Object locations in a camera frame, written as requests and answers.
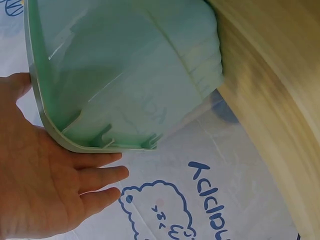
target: blue object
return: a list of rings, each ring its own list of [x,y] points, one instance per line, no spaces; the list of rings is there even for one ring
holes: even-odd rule
[[[224,120],[227,123],[238,124],[239,120],[236,115],[233,113],[231,108],[228,106],[226,101],[223,99],[218,90],[215,90],[212,95],[212,111],[218,115],[219,118]]]

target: wooden surface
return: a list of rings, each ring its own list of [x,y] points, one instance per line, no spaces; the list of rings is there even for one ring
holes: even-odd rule
[[[269,167],[303,240],[320,239],[320,1],[209,0],[220,93]]]

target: mint green lid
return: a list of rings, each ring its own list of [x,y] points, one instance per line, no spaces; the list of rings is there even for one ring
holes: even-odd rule
[[[202,0],[27,0],[25,31],[41,120],[73,152],[155,149],[223,81]]]

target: hand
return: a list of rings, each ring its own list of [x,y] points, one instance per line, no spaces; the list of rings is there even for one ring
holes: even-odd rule
[[[99,168],[117,154],[78,154],[30,124],[16,101],[29,89],[27,73],[0,78],[0,239],[45,238],[76,228],[120,197],[109,188],[128,177],[124,166]]]

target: white fabric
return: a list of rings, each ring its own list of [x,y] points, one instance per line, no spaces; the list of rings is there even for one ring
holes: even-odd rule
[[[0,75],[7,76],[27,71],[28,63],[22,15],[7,16],[5,2],[12,0],[1,1]],[[41,124],[32,91],[18,105]],[[296,240],[284,201],[241,125],[220,120],[210,100],[189,116],[159,150],[117,163],[130,170],[115,184],[120,201],[51,239]]]

